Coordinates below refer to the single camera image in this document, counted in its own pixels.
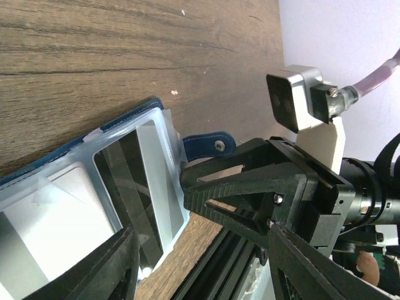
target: white backdrop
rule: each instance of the white backdrop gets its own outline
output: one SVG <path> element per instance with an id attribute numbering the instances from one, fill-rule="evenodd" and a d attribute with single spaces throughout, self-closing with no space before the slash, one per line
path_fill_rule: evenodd
<path id="1" fill-rule="evenodd" d="M 340 88 L 354 84 L 400 48 L 400 1 L 280 0 L 285 65 L 319 68 Z M 375 160 L 400 133 L 400 68 L 342 114 L 345 156 Z"/>

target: wood grain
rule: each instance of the wood grain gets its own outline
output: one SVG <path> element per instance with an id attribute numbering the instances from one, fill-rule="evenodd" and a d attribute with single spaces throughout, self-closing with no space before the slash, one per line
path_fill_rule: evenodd
<path id="1" fill-rule="evenodd" d="M 1 0 L 0 37 L 0 176 L 150 96 L 182 135 L 284 132 L 265 82 L 283 64 L 278 0 Z M 137 298 L 168 299 L 218 231 L 192 216 Z"/>

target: black cylinder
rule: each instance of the black cylinder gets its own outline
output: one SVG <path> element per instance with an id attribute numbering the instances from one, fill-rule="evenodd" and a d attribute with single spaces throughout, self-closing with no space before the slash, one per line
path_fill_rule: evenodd
<path id="1" fill-rule="evenodd" d="M 400 192 L 381 182 L 372 164 L 345 158 L 340 175 L 356 190 L 345 224 L 400 224 Z"/>

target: purple cable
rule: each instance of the purple cable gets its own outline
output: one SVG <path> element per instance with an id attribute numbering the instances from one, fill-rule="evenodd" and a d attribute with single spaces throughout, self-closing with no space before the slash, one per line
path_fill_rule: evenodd
<path id="1" fill-rule="evenodd" d="M 356 84 L 353 84 L 353 87 L 359 94 L 359 98 L 365 96 L 369 92 L 376 89 L 386 80 L 388 80 L 396 68 L 400 65 L 400 49 L 397 53 L 391 58 L 385 61 L 385 63 L 373 71 L 370 75 L 360 80 Z"/>

